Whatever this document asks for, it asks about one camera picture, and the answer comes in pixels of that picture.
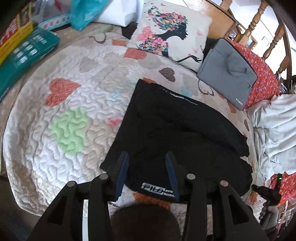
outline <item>white quilted blanket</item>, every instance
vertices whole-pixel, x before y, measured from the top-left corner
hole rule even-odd
[[[22,88],[10,114],[3,155],[18,205],[42,215],[70,180],[101,174],[138,79],[155,81],[221,112],[248,137],[253,179],[260,185],[253,129],[247,115],[199,81],[195,73],[163,56],[125,47],[123,36],[100,34],[79,40],[47,60]],[[250,202],[250,193],[244,197]],[[186,206],[145,198],[124,187],[116,208],[157,202],[184,225]]]

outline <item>teal plastic bag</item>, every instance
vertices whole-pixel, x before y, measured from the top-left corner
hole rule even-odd
[[[71,25],[77,29],[84,29],[107,6],[110,0],[72,0]]]

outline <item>red floral fabric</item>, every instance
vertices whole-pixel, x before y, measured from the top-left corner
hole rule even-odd
[[[228,41],[246,58],[257,75],[257,81],[252,87],[244,109],[261,100],[270,100],[274,95],[279,95],[278,81],[270,67],[247,47],[231,40]]]
[[[271,177],[271,189],[274,189],[276,186],[276,178],[277,174]],[[281,201],[278,206],[296,197],[296,173],[292,175],[288,175],[287,173],[283,174],[279,193],[281,194]]]

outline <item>black cloth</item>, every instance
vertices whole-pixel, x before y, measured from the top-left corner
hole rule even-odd
[[[158,84],[139,80],[116,138],[101,168],[115,165],[121,151],[130,155],[125,184],[169,202],[175,199],[143,190],[143,183],[172,190],[165,155],[206,183],[227,180],[242,196],[252,183],[247,138],[215,109]]]

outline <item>wooden headboard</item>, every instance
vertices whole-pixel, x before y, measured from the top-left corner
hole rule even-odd
[[[232,27],[238,23],[233,16],[210,0],[187,0],[186,4],[189,8],[211,17],[209,38],[226,38]]]

